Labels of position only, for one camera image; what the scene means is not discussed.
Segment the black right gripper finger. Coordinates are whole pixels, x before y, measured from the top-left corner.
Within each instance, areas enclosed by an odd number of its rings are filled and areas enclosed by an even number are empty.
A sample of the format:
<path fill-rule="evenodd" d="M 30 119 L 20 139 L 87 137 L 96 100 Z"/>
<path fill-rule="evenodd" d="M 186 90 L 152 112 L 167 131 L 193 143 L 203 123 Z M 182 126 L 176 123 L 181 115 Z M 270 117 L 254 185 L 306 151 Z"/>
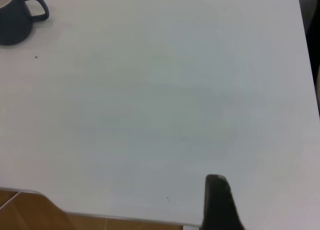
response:
<path fill-rule="evenodd" d="M 227 179 L 222 175 L 207 175 L 202 230 L 244 230 Z"/>

